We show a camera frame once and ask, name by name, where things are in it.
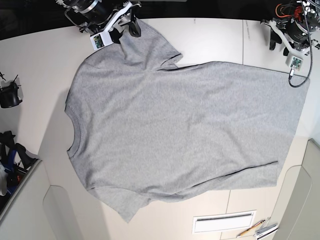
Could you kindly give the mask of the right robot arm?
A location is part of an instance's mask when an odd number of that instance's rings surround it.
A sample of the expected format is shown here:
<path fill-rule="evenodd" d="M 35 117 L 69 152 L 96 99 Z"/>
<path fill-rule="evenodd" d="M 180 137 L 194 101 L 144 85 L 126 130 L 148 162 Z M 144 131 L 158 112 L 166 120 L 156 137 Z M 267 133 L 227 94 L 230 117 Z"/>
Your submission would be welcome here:
<path fill-rule="evenodd" d="M 119 44 L 123 31 L 132 37 L 141 37 L 141 28 L 136 18 L 139 1 L 129 0 L 57 0 L 65 8 L 65 17 L 81 33 L 90 34 L 94 50 Z"/>

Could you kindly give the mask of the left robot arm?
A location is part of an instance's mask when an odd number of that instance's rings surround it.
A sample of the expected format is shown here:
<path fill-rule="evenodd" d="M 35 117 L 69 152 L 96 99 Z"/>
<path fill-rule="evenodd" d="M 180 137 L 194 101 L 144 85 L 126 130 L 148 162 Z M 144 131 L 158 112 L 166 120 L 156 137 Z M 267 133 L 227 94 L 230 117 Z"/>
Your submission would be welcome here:
<path fill-rule="evenodd" d="M 280 31 L 276 33 L 270 29 L 269 50 L 273 51 L 276 45 L 284 44 L 283 36 L 289 46 L 304 55 L 310 54 L 310 47 L 320 48 L 317 40 L 312 39 L 313 33 L 320 30 L 320 2 L 318 0 L 292 0 L 290 3 L 279 3 L 275 7 L 275 18 L 262 19 L 262 25 L 271 24 Z"/>

